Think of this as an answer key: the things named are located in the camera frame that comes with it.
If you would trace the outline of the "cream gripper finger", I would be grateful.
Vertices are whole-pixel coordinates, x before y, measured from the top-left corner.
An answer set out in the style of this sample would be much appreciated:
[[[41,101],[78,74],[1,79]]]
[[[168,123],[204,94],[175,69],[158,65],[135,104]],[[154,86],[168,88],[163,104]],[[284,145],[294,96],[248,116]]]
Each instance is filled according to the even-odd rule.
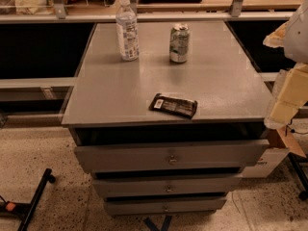
[[[263,40],[263,44],[271,48],[283,47],[286,27],[287,22],[280,25],[274,32],[270,33],[265,37],[265,39]]]
[[[308,102],[308,64],[297,63],[290,70],[280,70],[273,86],[264,123],[269,129],[287,125]]]

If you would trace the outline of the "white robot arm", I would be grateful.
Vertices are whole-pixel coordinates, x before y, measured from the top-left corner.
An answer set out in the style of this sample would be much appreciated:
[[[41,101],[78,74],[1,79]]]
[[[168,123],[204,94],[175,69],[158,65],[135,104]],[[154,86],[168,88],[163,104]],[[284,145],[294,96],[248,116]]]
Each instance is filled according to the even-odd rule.
[[[270,129],[287,125],[308,101],[308,1],[305,0],[291,18],[265,37],[267,47],[282,47],[295,66],[281,70],[274,82],[272,98],[264,120]]]

